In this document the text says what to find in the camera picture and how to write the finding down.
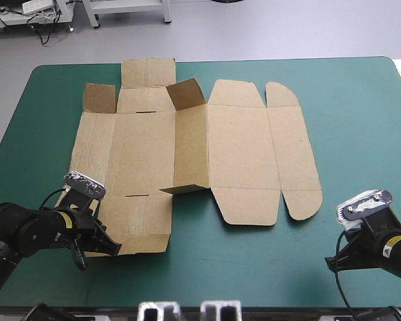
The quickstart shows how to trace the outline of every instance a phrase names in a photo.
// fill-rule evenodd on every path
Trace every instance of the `unfolded cardboard box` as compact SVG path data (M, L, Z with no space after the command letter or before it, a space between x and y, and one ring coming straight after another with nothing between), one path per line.
M175 109L165 85L172 59L125 60L116 107L113 86L86 84L71 170L105 182L98 219L120 255L166 250L174 178Z
M281 191L293 218L317 211L321 187L291 90L268 84L266 108L249 82L218 80L207 103L195 79L175 81L174 60L148 58L122 63L117 107L113 86L85 85L70 169L105 182L98 218L120 255L166 250L176 193L211 188L230 224L275 224Z
M210 188L229 224L273 225L281 191L290 215L311 217L321 185L294 93L268 83L268 108L250 82L217 80L206 103L192 78L167 87L176 113L173 188Z

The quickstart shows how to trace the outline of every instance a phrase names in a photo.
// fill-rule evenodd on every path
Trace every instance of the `cardboard flap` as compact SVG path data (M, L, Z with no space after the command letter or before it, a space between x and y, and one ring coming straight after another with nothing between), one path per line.
M206 105L176 113L174 187L209 186L207 130Z
M254 83L222 79L215 82L208 104L266 108Z
M279 82L266 84L267 107L300 106L297 96L288 87Z
M79 171L98 182L106 181L115 120L115 114L82 113L71 171Z
M169 189L161 189L161 191L172 195L178 195L178 194L197 192L203 189L208 189L208 187L191 184L185 186L171 187Z
M211 191L228 224L274 225L276 223L281 198L279 190L212 187Z
M165 87L121 89L118 114L143 112L173 112L174 105Z
M116 113L116 87L114 85L84 85L83 110L104 114Z
M265 108L208 107L211 187L279 189Z
M206 104L201 87L194 78L167 86L166 89L176 110Z
M122 88L167 86L175 82L174 59L144 58L122 62Z
M101 202L98 219L108 235L122 243L121 253L161 252L171 233L172 195L110 195Z
M282 84L266 85L269 122L281 180L281 189L289 214L294 219L306 219L316 213L322 202L321 183L307 134L303 112L295 94ZM290 195L313 197L300 206L302 199Z
M308 219L322 204L322 191L283 191L290 216L295 220Z

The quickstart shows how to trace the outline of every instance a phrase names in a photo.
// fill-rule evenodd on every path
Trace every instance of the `green table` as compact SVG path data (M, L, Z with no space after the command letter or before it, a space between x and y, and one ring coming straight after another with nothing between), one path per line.
M324 257L341 227L336 205L386 188L401 218L401 79L391 60L352 58L177 64L208 97L216 79L278 81L298 96L309 129L324 201L297 223L281 201L274 227L227 225L210 191L174 198L172 235L160 254L90 259L81 272L68 250L21 262L0 305L137 306L143 300L240 299L244 306L342 306ZM80 114L84 82L120 87L120 64L40 66L0 145L0 202L38 207L62 185ZM342 273L354 306L401 306L401 280L380 270Z

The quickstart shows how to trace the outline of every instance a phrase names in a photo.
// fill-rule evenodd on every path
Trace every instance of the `metal bracket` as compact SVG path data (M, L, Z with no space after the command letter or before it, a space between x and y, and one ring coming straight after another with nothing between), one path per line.
M242 321L240 301L204 301L200 306L201 321Z
M106 194L103 184L77 172L69 172L64 177L64 182L75 189L77 192L89 197L90 199L102 199Z
M142 302L137 321L184 321L177 302Z

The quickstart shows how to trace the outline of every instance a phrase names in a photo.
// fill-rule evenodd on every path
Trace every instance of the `black cable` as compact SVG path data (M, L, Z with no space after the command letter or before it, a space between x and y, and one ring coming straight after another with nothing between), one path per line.
M340 243L342 242L343 236L345 235L345 231L343 231L336 244L336 260L334 261L334 274L336 275L336 283L337 287L339 288L340 295L342 296L343 301L345 302L346 307L350 311L351 315L354 317L354 320L356 321L356 315L352 307L350 306L348 299L346 298L346 295L343 292L342 285L340 284L340 279L339 279L339 271L338 271L338 259L339 259L339 252L340 252Z
M43 201L43 203L40 205L39 209L41 209L43 206L45 206L46 202L47 202L52 196L54 196L56 193L64 192L64 191L65 191L65 189L57 189L56 191L50 193L50 194L45 198L45 200Z
M47 43L49 42L49 39L50 39L50 37L51 37L51 34L55 33L55 26L58 24L58 21L59 21L60 17L61 17L61 10L58 11L57 16L55 17L55 19L53 19L52 28L51 28L51 30L49 31L49 33L48 33L47 38L46 38L45 41L43 40L43 37L42 37L42 35L40 34L40 32L39 32L38 30L34 30L34 29L33 29L34 32L39 36L40 42L41 42L42 45L47 44Z

